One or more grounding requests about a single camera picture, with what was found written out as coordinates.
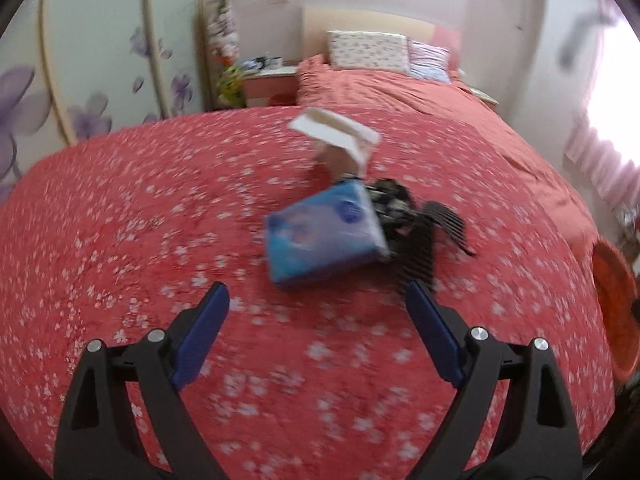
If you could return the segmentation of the black floral cloth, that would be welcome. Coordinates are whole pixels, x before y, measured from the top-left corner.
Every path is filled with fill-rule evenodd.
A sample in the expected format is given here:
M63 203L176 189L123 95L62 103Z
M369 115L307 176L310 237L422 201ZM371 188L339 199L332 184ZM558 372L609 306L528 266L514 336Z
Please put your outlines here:
M422 282L429 292L434 290L437 229L462 252L475 256L466 238L465 222L448 206L429 200L419 208L408 188L393 179L376 180L364 188L390 248L401 296L415 281Z

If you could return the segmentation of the orange plastic laundry basket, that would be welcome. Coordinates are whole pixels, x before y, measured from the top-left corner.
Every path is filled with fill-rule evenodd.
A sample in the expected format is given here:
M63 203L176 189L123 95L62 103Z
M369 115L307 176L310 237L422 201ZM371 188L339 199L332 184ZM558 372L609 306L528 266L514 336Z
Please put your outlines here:
M594 243L591 263L614 379L622 384L639 366L639 322L634 315L636 280L623 255L607 240Z

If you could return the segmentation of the red floral blanket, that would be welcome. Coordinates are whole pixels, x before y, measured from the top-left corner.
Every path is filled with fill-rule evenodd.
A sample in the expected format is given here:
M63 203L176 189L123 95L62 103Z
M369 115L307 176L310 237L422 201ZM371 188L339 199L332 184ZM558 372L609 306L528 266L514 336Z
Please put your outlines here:
M349 107L381 136L370 174L457 211L469 252L435 245L437 299L495 337L541 336L580 440L614 410L591 278L477 128ZM329 184L292 108L183 117L55 153L1 208L1 408L50 468L75 365L94 338L130 344L228 286L224 327L183 400L235 479L400 479L454 397L395 273L365 266L307 287L269 279L268 214Z

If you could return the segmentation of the pink window curtain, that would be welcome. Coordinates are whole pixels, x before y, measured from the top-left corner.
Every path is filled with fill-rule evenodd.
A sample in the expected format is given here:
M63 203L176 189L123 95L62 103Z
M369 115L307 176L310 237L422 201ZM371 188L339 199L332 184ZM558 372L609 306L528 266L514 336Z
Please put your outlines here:
M580 114L565 143L564 156L591 182L612 209L639 203L639 159L624 157L611 141L602 140Z

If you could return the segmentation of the blue tissue pack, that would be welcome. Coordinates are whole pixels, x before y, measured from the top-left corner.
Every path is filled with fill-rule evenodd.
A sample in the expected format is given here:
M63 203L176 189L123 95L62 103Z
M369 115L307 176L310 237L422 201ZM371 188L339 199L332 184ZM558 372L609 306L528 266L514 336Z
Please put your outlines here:
M359 179L334 184L268 214L265 227L269 278L278 287L319 281L390 255Z

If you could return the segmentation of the coral pink duvet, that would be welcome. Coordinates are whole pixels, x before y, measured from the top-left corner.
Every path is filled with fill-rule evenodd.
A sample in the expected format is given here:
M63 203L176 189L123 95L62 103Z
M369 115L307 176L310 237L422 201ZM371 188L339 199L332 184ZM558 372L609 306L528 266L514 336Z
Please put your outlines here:
M321 54L299 63L296 77L297 102L302 105L417 112L474 127L529 187L576 259L591 256L600 235L582 196L461 82L443 84L385 70L339 70L324 62Z

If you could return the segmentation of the pink white nightstand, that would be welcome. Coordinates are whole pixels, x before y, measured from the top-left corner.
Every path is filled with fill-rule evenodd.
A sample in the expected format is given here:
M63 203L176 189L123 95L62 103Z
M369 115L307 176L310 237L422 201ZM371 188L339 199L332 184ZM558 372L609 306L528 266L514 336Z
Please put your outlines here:
M298 91L297 67L265 68L246 75L243 90L248 107L293 106Z

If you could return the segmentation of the floral sliding wardrobe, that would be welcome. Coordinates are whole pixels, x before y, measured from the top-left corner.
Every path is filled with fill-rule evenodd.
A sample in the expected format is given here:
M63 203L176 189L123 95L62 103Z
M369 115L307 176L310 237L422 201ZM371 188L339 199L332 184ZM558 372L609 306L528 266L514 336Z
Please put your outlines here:
M1 194L63 148L206 110L200 0L23 0L1 35Z

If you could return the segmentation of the striped pink pillow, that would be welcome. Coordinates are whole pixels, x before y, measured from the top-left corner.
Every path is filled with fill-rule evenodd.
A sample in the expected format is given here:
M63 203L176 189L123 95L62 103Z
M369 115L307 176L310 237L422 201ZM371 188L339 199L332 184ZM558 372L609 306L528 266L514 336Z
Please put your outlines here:
M410 40L408 42L408 52L410 76L416 79L450 84L450 52L448 49Z

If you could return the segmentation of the hanging plush toy column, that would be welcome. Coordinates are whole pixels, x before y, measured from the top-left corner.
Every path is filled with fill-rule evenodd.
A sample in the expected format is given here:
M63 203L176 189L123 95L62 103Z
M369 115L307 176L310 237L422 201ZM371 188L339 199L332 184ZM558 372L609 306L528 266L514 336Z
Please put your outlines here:
M246 107L233 0L209 0L205 6L205 39L209 80L216 110Z

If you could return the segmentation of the white floral pillow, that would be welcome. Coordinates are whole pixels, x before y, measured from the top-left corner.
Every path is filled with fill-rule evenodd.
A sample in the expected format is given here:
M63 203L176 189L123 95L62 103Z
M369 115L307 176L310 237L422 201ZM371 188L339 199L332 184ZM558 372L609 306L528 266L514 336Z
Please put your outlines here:
M339 70L386 70L408 75L409 53L406 36L390 32L326 33L330 63Z

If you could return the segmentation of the beige pink headboard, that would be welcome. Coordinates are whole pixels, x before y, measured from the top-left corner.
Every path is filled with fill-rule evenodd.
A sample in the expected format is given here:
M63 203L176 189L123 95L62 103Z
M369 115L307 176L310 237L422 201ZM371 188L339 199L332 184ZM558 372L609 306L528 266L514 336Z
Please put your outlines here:
M326 53L328 30L356 30L357 32L389 32L443 47L450 53L450 68L460 65L461 32L444 26L406 18L393 13L359 9L340 9L336 6L305 6L302 11L302 58Z

